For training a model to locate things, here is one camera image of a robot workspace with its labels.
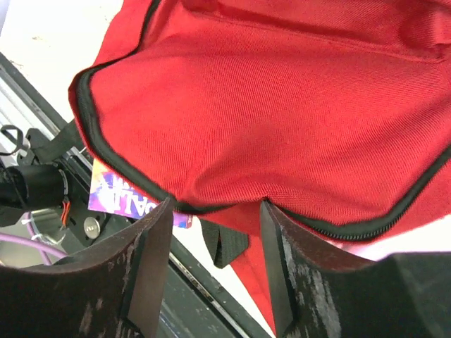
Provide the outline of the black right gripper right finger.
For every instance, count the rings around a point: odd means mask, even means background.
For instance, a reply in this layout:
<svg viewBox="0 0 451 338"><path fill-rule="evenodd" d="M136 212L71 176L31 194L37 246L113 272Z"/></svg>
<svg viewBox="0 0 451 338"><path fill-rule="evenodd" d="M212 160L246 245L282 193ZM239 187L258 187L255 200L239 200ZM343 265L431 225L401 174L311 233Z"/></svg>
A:
<svg viewBox="0 0 451 338"><path fill-rule="evenodd" d="M370 261L260 207L277 337L449 337L450 254Z"/></svg>

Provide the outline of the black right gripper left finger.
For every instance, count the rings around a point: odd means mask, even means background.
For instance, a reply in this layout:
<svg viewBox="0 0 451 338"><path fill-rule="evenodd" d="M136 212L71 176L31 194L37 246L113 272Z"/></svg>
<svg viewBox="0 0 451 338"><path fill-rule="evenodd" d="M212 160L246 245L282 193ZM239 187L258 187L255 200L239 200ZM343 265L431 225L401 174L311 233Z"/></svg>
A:
<svg viewBox="0 0 451 338"><path fill-rule="evenodd" d="M2 337L155 337L173 201L50 266L1 269Z"/></svg>

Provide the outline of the orange purple Roald Dahl book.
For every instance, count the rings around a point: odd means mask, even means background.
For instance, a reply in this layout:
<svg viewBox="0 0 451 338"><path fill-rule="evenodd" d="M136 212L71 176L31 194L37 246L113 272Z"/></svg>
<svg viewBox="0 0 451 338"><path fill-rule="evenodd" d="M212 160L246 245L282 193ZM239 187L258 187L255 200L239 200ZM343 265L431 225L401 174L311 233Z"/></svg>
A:
<svg viewBox="0 0 451 338"><path fill-rule="evenodd" d="M139 220L157 204L98 160L92 165L88 209Z"/></svg>

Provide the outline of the red student backpack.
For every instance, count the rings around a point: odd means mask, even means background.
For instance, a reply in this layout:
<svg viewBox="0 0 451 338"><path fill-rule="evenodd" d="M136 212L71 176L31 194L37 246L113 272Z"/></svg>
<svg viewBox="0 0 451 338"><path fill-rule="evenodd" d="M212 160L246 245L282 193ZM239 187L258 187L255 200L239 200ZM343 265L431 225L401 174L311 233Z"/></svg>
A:
<svg viewBox="0 0 451 338"><path fill-rule="evenodd" d="M274 324L260 205L336 244L450 214L449 1L125 1L69 102Z"/></svg>

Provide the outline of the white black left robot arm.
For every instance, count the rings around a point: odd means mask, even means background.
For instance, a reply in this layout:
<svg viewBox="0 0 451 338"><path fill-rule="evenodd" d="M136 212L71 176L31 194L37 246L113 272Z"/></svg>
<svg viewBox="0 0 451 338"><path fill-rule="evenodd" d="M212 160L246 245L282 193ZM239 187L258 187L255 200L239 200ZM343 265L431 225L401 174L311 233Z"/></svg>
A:
<svg viewBox="0 0 451 338"><path fill-rule="evenodd" d="M1 169L1 206L24 211L57 207L69 192L66 174L55 165Z"/></svg>

